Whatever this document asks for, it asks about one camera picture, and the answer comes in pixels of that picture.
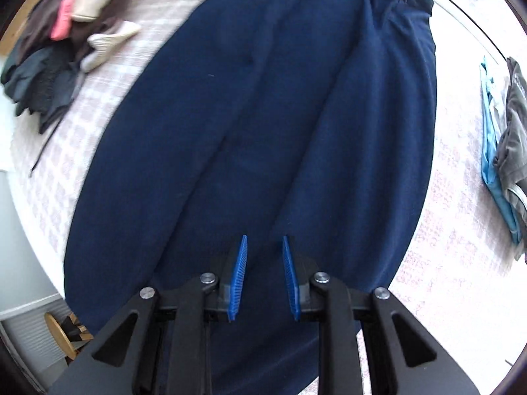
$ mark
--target dark blue fabric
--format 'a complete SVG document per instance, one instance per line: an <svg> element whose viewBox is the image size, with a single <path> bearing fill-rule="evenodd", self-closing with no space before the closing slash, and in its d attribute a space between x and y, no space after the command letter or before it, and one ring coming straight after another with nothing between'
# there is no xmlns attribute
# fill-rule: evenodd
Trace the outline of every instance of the dark blue fabric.
<svg viewBox="0 0 527 395"><path fill-rule="evenodd" d="M109 122L79 197L67 302L97 332L141 287L249 260L236 322L214 328L216 394L296 395L317 328L288 307L284 234L349 286L388 285L428 187L431 0L207 0Z"/></svg>

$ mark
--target metal bolt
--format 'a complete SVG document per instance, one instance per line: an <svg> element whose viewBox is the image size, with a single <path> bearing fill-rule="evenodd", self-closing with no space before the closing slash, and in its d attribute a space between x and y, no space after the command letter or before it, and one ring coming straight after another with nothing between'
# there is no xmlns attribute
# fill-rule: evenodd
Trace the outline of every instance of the metal bolt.
<svg viewBox="0 0 527 395"><path fill-rule="evenodd" d="M216 275L214 273L204 273L200 276L199 280L202 284L212 284L216 281Z"/></svg>
<svg viewBox="0 0 527 395"><path fill-rule="evenodd" d="M327 284L329 282L329 275L326 272L317 272L314 278L319 284Z"/></svg>
<svg viewBox="0 0 527 395"><path fill-rule="evenodd" d="M145 299L145 300L151 299L152 297L154 297L154 294L155 294L155 289L149 286L146 286L141 291L139 291L139 295L141 296L142 299Z"/></svg>
<svg viewBox="0 0 527 395"><path fill-rule="evenodd" d="M388 300L390 298L390 292L383 286L376 288L374 293L379 300Z"/></svg>

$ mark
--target coral pink cloth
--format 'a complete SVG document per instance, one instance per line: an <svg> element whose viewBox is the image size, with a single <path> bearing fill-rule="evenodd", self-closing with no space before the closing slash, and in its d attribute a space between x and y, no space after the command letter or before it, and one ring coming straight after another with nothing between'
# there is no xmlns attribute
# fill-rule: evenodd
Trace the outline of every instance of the coral pink cloth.
<svg viewBox="0 0 527 395"><path fill-rule="evenodd" d="M75 0L62 0L57 11L57 20L49 38L54 41L64 40L69 36L69 30L71 29L71 12L73 11L73 3Z"/></svg>

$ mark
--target ridged blue pad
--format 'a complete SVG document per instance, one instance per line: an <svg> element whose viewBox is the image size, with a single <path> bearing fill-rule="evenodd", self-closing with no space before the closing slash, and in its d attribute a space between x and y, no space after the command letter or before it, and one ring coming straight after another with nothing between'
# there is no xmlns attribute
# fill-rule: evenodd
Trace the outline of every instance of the ridged blue pad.
<svg viewBox="0 0 527 395"><path fill-rule="evenodd" d="M229 321L234 321L240 310L241 290L243 288L243 278L245 276L245 266L247 265L247 236L241 238L238 258L234 265L233 278L230 284L230 303L227 309Z"/></svg>
<svg viewBox="0 0 527 395"><path fill-rule="evenodd" d="M294 271L293 257L289 249L287 236L282 240L282 257L284 259L284 270L286 273L286 286L289 295L289 306L291 313L296 321L300 320L300 293L298 290L298 280Z"/></svg>

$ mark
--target light blue cloth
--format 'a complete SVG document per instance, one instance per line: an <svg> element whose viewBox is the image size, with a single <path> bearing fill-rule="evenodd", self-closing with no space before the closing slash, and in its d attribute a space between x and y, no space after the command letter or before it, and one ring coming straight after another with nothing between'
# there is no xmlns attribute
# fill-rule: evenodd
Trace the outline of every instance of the light blue cloth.
<svg viewBox="0 0 527 395"><path fill-rule="evenodd" d="M492 194L500 212L509 226L512 241L518 245L522 236L518 226L516 215L509 202L503 196L500 179L494 169L492 161L496 154L497 141L494 125L492 123L490 102L493 98L492 84L494 79L489 75L487 70L487 61L483 58L480 64L481 73L481 90L483 93L483 150L481 153L481 177Z"/></svg>

